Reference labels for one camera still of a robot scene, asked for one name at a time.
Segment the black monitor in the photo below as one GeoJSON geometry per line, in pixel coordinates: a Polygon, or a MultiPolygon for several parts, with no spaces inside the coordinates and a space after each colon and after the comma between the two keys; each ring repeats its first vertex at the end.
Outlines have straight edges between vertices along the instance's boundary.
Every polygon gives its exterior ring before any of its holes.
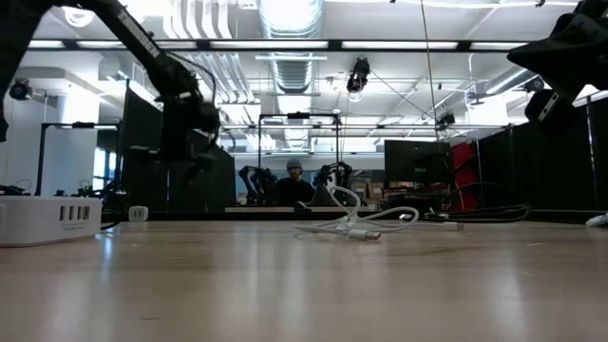
{"type": "Polygon", "coordinates": [[[447,142],[384,141],[385,184],[453,183],[453,153],[447,142]]]}

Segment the black curtain partition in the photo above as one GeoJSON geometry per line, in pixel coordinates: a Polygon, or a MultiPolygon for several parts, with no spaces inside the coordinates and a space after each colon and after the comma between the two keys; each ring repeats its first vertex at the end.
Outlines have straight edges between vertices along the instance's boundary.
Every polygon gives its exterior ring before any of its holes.
{"type": "Polygon", "coordinates": [[[608,99],[479,141],[483,196],[542,210],[608,209],[608,99]]]}
{"type": "Polygon", "coordinates": [[[188,177],[191,164],[152,161],[144,154],[159,149],[162,112],[134,92],[125,92],[121,128],[121,187],[132,205],[152,212],[216,213],[235,202],[235,159],[218,147],[211,168],[188,177]]]}

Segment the cardboard boxes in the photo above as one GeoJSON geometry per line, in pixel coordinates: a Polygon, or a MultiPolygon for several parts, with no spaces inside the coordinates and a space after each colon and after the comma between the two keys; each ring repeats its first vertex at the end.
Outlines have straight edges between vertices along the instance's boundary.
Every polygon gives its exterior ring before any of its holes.
{"type": "Polygon", "coordinates": [[[378,204],[384,199],[383,182],[353,182],[351,184],[351,190],[366,205],[378,204]]]}

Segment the white USB charging hub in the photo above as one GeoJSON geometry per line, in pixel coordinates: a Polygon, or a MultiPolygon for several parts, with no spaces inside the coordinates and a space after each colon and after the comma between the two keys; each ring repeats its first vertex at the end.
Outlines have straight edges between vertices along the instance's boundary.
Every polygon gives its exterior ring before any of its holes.
{"type": "Polygon", "coordinates": [[[0,196],[0,247],[26,247],[101,231],[102,202],[92,198],[0,196]]]}

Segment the silver ventilation duct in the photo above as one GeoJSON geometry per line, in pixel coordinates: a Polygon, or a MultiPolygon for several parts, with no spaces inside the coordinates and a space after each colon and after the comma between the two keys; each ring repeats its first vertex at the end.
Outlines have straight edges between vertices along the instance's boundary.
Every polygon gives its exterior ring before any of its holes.
{"type": "MultiPolygon", "coordinates": [[[[267,39],[316,39],[322,30],[324,0],[256,0],[262,36],[267,39]]],[[[315,62],[272,61],[279,92],[300,94],[313,82],[315,62]]]]}

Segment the black metal rig frame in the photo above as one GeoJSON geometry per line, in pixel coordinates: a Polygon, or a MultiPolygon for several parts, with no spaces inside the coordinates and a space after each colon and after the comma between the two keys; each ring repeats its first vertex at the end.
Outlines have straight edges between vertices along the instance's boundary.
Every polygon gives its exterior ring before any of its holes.
{"type": "Polygon", "coordinates": [[[120,136],[122,133],[122,124],[121,123],[86,123],[86,122],[41,123],[38,166],[37,166],[35,191],[34,191],[35,196],[40,196],[42,194],[46,137],[47,137],[47,130],[50,127],[59,128],[59,129],[114,130],[117,132],[117,136],[118,136],[116,147],[120,148],[120,136]]]}

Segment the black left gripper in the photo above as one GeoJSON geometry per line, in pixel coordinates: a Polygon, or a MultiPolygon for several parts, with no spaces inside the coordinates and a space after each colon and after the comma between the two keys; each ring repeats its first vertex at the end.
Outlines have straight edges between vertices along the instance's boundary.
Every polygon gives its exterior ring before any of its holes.
{"type": "Polygon", "coordinates": [[[160,159],[189,161],[185,181],[192,183],[202,171],[213,168],[215,158],[208,151],[219,135],[219,111],[213,103],[205,102],[198,92],[162,94],[160,100],[163,103],[160,159]],[[204,148],[197,149],[190,142],[190,135],[196,130],[206,133],[212,140],[204,148]]]}

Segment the person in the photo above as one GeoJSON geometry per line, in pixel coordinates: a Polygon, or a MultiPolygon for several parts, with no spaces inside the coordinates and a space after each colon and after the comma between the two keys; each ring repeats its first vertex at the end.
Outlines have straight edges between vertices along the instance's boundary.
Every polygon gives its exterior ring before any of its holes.
{"type": "Polygon", "coordinates": [[[277,202],[282,206],[294,206],[297,202],[309,202],[314,196],[313,186],[302,179],[300,160],[292,159],[286,164],[288,177],[276,182],[277,202]]]}

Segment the red cabinet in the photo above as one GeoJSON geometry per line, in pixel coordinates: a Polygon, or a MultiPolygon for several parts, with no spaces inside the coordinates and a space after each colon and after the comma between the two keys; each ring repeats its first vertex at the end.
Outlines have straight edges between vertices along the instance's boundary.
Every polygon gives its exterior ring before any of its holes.
{"type": "Polygon", "coordinates": [[[450,196],[451,208],[454,211],[470,211],[478,204],[479,181],[478,159],[471,143],[462,142],[452,147],[454,162],[454,184],[456,192],[450,196]]]}

